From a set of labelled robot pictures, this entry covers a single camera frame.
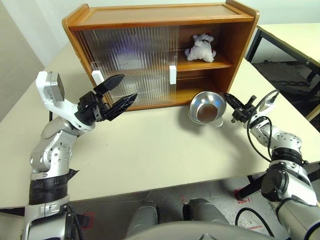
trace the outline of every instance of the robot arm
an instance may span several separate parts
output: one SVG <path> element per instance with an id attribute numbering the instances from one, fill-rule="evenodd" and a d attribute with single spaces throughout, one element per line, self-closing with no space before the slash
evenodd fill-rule
<path id="1" fill-rule="evenodd" d="M 261 194 L 269 200 L 279 222 L 287 229 L 292 239 L 319 239 L 320 208 L 317 196 L 303 168 L 301 139 L 267 120 L 266 113 L 274 107 L 274 99 L 266 98 L 256 112 L 252 105 L 255 96 L 244 105 L 235 96 L 226 93 L 226 101 L 234 108 L 233 123 L 241 121 L 249 127 L 252 135 L 265 147 L 272 150 L 271 162 L 261 184 Z"/>
<path id="2" fill-rule="evenodd" d="M 36 86 L 44 106 L 58 115 L 43 129 L 39 144 L 30 156 L 29 203 L 25 206 L 22 239 L 75 239 L 75 213 L 69 209 L 68 180 L 78 171 L 69 169 L 72 147 L 83 133 L 94 129 L 95 122 L 113 120 L 131 106 L 137 93 L 125 96 L 111 107 L 104 94 L 124 78 L 115 75 L 80 98 L 78 104 L 65 99 L 58 73 L 41 71 Z"/>

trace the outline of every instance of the gray floor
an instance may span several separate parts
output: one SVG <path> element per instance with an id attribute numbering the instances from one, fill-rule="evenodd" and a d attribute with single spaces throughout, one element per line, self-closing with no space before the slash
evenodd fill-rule
<path id="1" fill-rule="evenodd" d="M 319 164 L 311 166 L 311 171 L 319 169 Z M 244 203 L 234 198 L 234 190 L 249 183 L 247 177 L 188 184 L 153 191 L 103 197 L 86 201 L 73 202 L 78 213 L 90 216 L 89 228 L 83 229 L 86 240 L 120 240 L 126 235 L 130 219 L 135 210 L 144 201 L 153 201 L 160 209 L 160 223 L 183 221 L 182 207 L 192 198 L 204 198 L 213 203 L 224 214 L 230 224 L 235 224 L 237 212 L 244 207 L 256 210 L 268 223 L 275 237 L 280 240 L 289 237 L 280 225 L 268 201 L 257 192 Z M 320 180 L 313 182 L 319 199 Z M 263 224 L 251 212 L 244 212 L 239 219 L 239 226 L 268 234 Z"/>

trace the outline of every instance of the plush toy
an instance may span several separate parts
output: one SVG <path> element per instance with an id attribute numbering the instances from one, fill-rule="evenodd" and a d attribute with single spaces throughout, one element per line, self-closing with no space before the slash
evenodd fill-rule
<path id="1" fill-rule="evenodd" d="M 216 51 L 211 49 L 211 42 L 214 40 L 213 36 L 208 34 L 193 35 L 194 46 L 184 50 L 184 54 L 188 61 L 202 59 L 208 63 L 212 63 L 216 56 Z"/>

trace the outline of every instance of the white wall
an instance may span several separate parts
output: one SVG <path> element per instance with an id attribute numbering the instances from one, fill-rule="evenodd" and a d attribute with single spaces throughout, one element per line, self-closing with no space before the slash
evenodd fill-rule
<path id="1" fill-rule="evenodd" d="M 91 7 L 144 4 L 212 3 L 224 0 L 1 0 L 35 54 L 46 66 L 68 42 L 61 20 L 80 4 Z M 259 24 L 320 22 L 319 0 L 239 0 L 260 11 Z M 292 58 L 262 41 L 255 62 Z"/>

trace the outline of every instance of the black cable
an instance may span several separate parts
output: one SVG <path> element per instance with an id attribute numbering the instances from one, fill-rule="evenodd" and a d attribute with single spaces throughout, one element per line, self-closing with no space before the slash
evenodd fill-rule
<path id="1" fill-rule="evenodd" d="M 255 210 L 253 210 L 252 208 L 249 208 L 249 207 L 244 207 L 242 209 L 240 209 L 240 211 L 238 211 L 236 217 L 235 217 L 235 223 L 234 225 L 238 226 L 238 220 L 239 220 L 239 217 L 240 217 L 240 214 L 243 213 L 244 211 L 249 211 L 249 212 L 252 212 L 254 213 L 254 215 L 256 215 L 260 220 L 261 222 L 263 223 L 263 225 L 265 226 L 266 230 L 268 231 L 269 235 L 271 237 L 275 237 L 275 235 L 272 233 L 270 227 L 268 226 L 268 224 L 266 223 L 266 221 L 263 219 L 262 216 L 260 216 L 259 213 L 257 213 Z"/>
<path id="2" fill-rule="evenodd" d="M 265 95 L 260 101 L 259 103 L 255 106 L 255 108 L 253 109 L 253 113 L 257 111 L 257 109 L 260 107 L 260 105 L 270 96 L 272 95 L 273 93 L 277 93 L 275 96 L 272 97 L 271 99 L 271 102 L 274 102 L 276 97 L 278 96 L 279 94 L 279 90 L 278 89 L 275 89 L 275 90 L 272 90 L 271 92 L 269 92 L 267 95 Z M 251 137 L 250 137 L 250 132 L 249 132 L 249 126 L 250 126 L 250 123 L 251 123 L 251 119 L 254 115 L 251 115 L 247 121 L 247 125 L 246 125 L 246 135 L 248 137 L 248 140 L 249 140 L 249 143 L 251 144 L 252 148 L 260 155 L 260 157 L 262 157 L 263 159 L 265 159 L 266 161 L 268 161 L 269 163 L 271 163 L 271 160 L 268 159 L 267 157 L 265 157 L 261 152 L 259 152 L 259 150 L 255 147 L 254 143 L 252 142 L 251 140 Z M 268 143 L 271 145 L 271 133 L 272 133 L 272 123 L 271 123 L 271 120 L 270 118 L 266 117 L 268 120 L 269 120 L 269 123 L 270 123 L 270 135 L 269 135 L 269 140 L 268 140 Z"/>
<path id="3" fill-rule="evenodd" d="M 69 207 L 71 213 L 73 214 L 73 217 L 74 217 L 74 220 L 75 220 L 76 230 L 78 231 L 79 239 L 80 240 L 84 240 L 84 235 L 83 235 L 82 230 L 80 228 L 80 224 L 79 224 L 79 220 L 78 220 L 77 214 L 76 214 L 74 208 L 71 206 L 70 203 L 68 203 L 68 207 Z"/>
<path id="4" fill-rule="evenodd" d="M 52 121 L 52 111 L 49 111 L 49 122 Z"/>

